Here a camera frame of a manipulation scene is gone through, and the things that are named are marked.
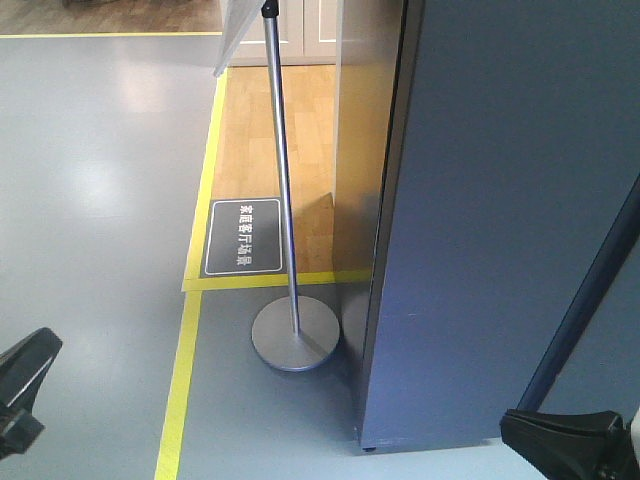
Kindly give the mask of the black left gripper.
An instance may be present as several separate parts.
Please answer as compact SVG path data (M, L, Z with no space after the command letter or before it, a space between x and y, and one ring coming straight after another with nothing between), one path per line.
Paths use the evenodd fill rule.
M2 459L24 454L45 430L33 415L33 407L62 345L62 340L44 327L1 354Z

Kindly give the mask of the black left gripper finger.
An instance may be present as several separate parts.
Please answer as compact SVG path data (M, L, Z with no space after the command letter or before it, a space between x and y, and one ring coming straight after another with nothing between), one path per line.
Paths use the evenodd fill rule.
M625 477L625 423L611 410L554 415L509 409L500 432L505 445L548 479Z

